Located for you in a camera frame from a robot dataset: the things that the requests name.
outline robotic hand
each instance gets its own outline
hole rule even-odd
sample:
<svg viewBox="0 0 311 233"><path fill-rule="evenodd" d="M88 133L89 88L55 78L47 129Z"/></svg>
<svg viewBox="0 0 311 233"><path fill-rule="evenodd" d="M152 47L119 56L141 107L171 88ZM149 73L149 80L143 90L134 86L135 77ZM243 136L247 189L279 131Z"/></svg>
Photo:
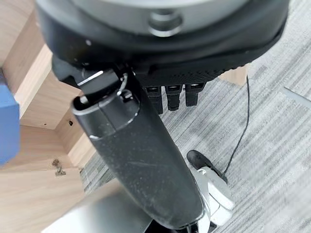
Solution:
<svg viewBox="0 0 311 233"><path fill-rule="evenodd" d="M187 167L158 114L198 102L207 82L276 43L289 0L36 0L59 81L117 180L46 232L206 233L231 217L226 182L201 154Z"/></svg>

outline wooden panel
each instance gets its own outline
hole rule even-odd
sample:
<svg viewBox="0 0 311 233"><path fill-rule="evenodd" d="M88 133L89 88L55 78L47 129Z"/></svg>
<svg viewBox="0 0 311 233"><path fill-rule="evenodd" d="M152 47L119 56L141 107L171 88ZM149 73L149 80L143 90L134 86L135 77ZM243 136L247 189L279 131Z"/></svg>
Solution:
<svg viewBox="0 0 311 233"><path fill-rule="evenodd" d="M32 13L3 64L8 85L20 104L20 118L50 72L51 58Z"/></svg>
<svg viewBox="0 0 311 233"><path fill-rule="evenodd" d="M62 141L72 164L79 168L84 168L96 150L71 113L71 110L66 112L55 131Z"/></svg>
<svg viewBox="0 0 311 233"><path fill-rule="evenodd" d="M41 232L80 201L84 192L79 170L66 173L0 172L0 232Z"/></svg>
<svg viewBox="0 0 311 233"><path fill-rule="evenodd" d="M234 83L239 86L243 86L246 83L247 65L239 67L237 69L229 70L219 76L220 79L226 80L230 83Z"/></svg>
<svg viewBox="0 0 311 233"><path fill-rule="evenodd" d="M55 129L80 90L57 80L51 71L21 119L21 124Z"/></svg>
<svg viewBox="0 0 311 233"><path fill-rule="evenodd" d="M34 0L0 1L0 66L3 65L33 8Z"/></svg>
<svg viewBox="0 0 311 233"><path fill-rule="evenodd" d="M33 171L54 169L52 162L59 159L64 168L72 167L63 145L53 130L21 126L20 152L0 171Z"/></svg>

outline gray metal surface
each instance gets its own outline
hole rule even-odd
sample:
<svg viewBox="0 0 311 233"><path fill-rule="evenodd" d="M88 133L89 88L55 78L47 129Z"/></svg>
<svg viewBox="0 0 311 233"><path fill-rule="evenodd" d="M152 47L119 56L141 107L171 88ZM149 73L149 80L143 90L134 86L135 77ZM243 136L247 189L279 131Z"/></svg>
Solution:
<svg viewBox="0 0 311 233"><path fill-rule="evenodd" d="M206 27L233 13L249 0L73 0L83 11L111 27L138 34L171 36ZM170 10L181 25L155 32L152 14Z"/></svg>
<svg viewBox="0 0 311 233"><path fill-rule="evenodd" d="M115 179L85 197L43 233L144 233L151 221Z"/></svg>
<svg viewBox="0 0 311 233"><path fill-rule="evenodd" d="M283 38L250 67L250 124L227 174L236 207L216 233L311 232L310 24L311 1L293 0ZM245 127L246 87L216 79L197 107L184 103L182 94L180 110L162 115L173 140L184 156L196 149L224 170ZM111 176L94 161L102 169L90 161L82 172L88 192Z"/></svg>

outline gray carpet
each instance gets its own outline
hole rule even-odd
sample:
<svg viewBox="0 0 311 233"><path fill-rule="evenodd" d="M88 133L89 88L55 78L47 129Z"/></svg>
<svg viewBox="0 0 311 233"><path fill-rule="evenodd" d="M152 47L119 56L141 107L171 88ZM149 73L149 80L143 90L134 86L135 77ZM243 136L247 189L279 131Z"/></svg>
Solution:
<svg viewBox="0 0 311 233"><path fill-rule="evenodd" d="M227 173L237 206L217 233L311 232L310 68L311 1L293 0L282 40L249 70L250 124ZM216 79L197 107L184 103L161 116L173 140L224 170L245 126L246 86ZM112 178L96 154L81 175L86 192Z"/></svg>

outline black cable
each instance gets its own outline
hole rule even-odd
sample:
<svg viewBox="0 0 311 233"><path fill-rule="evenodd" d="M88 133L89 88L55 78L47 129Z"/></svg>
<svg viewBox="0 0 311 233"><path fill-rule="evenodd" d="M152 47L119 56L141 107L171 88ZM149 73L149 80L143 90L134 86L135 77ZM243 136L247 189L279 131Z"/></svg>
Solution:
<svg viewBox="0 0 311 233"><path fill-rule="evenodd" d="M242 140L242 138L243 138L243 136L244 136L244 134L245 134L245 132L246 132L246 130L247 130L247 127L248 127L248 122L249 122L249 105L250 105L248 76L246 77L246 83L247 83L247 121L246 121L246 126L245 126L245 129L244 129L244 131L243 131L243 133L242 133L242 135L241 135L241 137L240 137L240 139L239 139L239 141L238 141L236 147L234 148L234 150L233 150L233 152L232 152L232 155L231 155L230 160L229 160L229 162L228 162L227 168L225 169L225 171L224 171L223 174L222 174L222 178L223 178L223 177L225 176L225 174L227 173L227 171L228 171L228 169L229 169L229 167L230 167L230 165L231 165L232 159L233 159L233 157L234 157L234 154L235 154L235 152L237 151L237 149L238 149L238 147L239 147L239 145L240 145L240 143L241 143L241 140Z"/></svg>

